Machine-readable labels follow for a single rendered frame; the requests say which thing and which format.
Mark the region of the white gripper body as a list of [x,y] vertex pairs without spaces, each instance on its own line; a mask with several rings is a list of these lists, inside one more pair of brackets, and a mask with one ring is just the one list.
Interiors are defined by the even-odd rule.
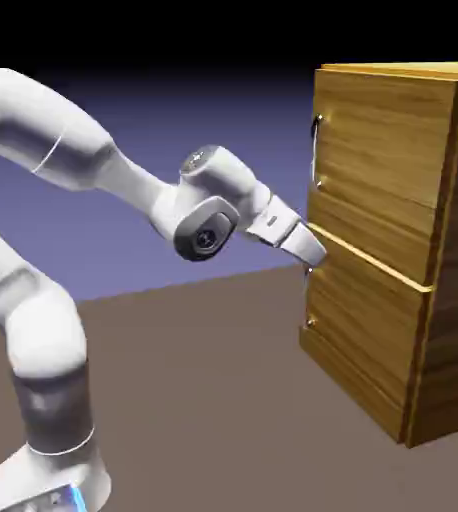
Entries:
[[281,249],[308,267],[319,266],[327,254],[325,247],[303,222],[295,225],[281,244]]

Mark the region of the small wood cabinet door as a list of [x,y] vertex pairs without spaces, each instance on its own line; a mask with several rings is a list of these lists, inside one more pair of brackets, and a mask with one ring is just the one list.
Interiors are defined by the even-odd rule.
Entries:
[[413,367],[432,295],[328,231],[310,279],[303,350],[395,441],[406,436]]

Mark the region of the large wood cabinet door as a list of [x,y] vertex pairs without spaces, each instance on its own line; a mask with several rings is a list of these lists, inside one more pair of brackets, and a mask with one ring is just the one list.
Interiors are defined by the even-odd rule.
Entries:
[[319,70],[309,219],[421,286],[433,282],[458,78]]

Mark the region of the light wood cabinet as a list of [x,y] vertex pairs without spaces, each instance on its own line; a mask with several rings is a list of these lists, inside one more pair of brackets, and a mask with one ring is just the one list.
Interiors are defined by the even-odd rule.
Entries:
[[[324,64],[319,70],[458,78],[458,62]],[[458,127],[440,204],[432,295],[416,350],[406,436],[398,442],[407,447],[458,432]]]

